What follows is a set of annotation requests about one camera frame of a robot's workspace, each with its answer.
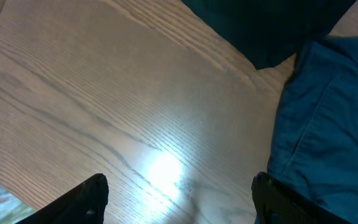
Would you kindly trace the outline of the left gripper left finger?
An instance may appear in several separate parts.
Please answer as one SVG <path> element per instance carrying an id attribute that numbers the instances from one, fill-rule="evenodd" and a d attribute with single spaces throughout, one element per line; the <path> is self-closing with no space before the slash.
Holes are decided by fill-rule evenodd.
<path id="1" fill-rule="evenodd" d="M 17 224 L 103 224 L 109 186 L 95 174 Z"/>

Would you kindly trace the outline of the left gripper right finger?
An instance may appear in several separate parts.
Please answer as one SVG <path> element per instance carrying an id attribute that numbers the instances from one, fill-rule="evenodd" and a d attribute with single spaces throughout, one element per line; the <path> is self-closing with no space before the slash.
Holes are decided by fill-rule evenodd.
<path id="1" fill-rule="evenodd" d="M 265 172 L 252 181 L 252 199 L 259 224 L 349 224 Z"/>

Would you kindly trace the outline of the navy blue shorts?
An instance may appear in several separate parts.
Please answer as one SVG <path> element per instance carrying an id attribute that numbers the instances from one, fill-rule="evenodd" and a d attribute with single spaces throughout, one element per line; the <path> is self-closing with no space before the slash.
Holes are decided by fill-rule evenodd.
<path id="1" fill-rule="evenodd" d="M 358 223 L 358 37 L 302 48 L 278 104 L 267 172 Z"/>

